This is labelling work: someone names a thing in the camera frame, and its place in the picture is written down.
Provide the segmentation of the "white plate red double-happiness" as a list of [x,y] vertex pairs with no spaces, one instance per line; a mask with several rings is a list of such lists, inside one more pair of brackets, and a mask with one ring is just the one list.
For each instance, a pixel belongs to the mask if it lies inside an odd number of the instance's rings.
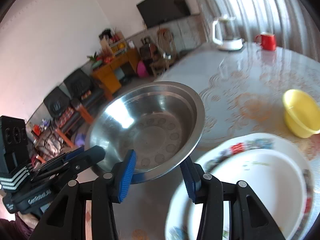
[[292,142],[268,133],[233,138],[196,160],[223,182],[245,181],[286,239],[303,239],[313,205],[313,176]]

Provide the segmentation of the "yellow plastic bowl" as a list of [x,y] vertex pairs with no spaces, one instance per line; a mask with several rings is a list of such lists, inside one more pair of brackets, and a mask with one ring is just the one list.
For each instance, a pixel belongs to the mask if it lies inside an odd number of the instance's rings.
[[308,93],[289,89],[282,102],[285,124],[295,136],[305,139],[319,134],[319,105]]

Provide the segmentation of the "stainless steel bowl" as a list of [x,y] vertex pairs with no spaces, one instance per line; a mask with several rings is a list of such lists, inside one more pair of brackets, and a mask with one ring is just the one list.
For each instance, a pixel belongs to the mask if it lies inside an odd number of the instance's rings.
[[110,172],[129,150],[137,156],[132,183],[157,179],[180,165],[201,139],[203,102],[189,86],[160,81],[131,89],[106,105],[91,124],[85,148],[100,146],[96,175]]

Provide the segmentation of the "black sofa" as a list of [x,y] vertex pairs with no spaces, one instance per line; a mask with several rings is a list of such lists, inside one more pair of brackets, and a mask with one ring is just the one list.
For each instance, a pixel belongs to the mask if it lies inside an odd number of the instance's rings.
[[53,119],[53,124],[66,134],[85,122],[80,112],[75,109],[77,104],[80,103],[93,115],[98,107],[106,102],[106,98],[98,82],[80,68],[67,76],[63,84],[66,92],[57,86],[44,98],[43,103]]

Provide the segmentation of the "orange wooden desk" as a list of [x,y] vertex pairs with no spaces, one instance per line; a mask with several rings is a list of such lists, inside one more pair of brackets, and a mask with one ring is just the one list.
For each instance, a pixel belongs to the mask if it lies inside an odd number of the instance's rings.
[[137,74],[137,65],[140,61],[140,54],[136,48],[129,48],[125,53],[113,56],[107,49],[102,49],[99,59],[103,64],[94,68],[91,77],[97,81],[98,86],[103,89],[104,97],[108,101],[113,100],[113,94],[121,89],[120,78],[116,76],[116,71],[122,70],[123,66],[129,66],[129,75]]

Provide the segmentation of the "pink bag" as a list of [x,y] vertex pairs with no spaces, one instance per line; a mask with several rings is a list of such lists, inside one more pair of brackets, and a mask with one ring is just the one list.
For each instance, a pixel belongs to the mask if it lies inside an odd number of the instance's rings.
[[141,79],[149,77],[149,73],[143,61],[139,61],[137,64],[137,75]]

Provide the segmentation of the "small white shelf with items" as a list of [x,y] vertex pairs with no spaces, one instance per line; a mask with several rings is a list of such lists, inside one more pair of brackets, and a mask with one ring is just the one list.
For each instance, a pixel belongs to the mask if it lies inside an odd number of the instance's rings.
[[121,31],[107,28],[99,34],[99,42],[103,53],[118,56],[127,51],[127,42]]

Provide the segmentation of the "red mug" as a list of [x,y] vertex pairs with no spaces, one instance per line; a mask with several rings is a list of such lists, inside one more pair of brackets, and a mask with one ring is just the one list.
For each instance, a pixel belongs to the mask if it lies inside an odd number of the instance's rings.
[[259,44],[264,50],[276,51],[277,41],[276,36],[271,33],[261,33],[254,39],[255,43]]

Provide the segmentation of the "wooden chair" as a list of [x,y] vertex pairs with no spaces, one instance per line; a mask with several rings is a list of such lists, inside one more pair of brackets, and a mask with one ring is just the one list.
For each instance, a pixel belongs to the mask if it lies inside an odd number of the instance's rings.
[[176,46],[170,29],[161,28],[157,31],[157,46],[160,56],[150,64],[154,77],[169,70],[177,60]]

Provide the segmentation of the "white glass electric kettle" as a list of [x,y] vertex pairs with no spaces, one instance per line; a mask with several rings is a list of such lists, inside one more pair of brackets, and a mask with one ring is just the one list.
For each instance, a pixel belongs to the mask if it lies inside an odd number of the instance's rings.
[[237,51],[243,48],[244,40],[235,26],[235,16],[224,14],[214,18],[211,28],[211,41],[218,50]]

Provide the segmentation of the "beige window curtain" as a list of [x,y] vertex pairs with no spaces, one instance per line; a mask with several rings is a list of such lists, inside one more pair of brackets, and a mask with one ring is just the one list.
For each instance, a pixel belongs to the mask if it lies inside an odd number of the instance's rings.
[[247,42],[259,33],[276,36],[277,45],[319,61],[319,29],[300,0],[196,0],[210,40],[214,18],[234,17],[232,33]]

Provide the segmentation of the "black wall television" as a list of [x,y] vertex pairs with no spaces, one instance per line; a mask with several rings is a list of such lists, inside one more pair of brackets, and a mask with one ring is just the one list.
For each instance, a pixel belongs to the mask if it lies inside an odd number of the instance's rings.
[[191,15],[185,0],[143,0],[136,6],[147,28]]

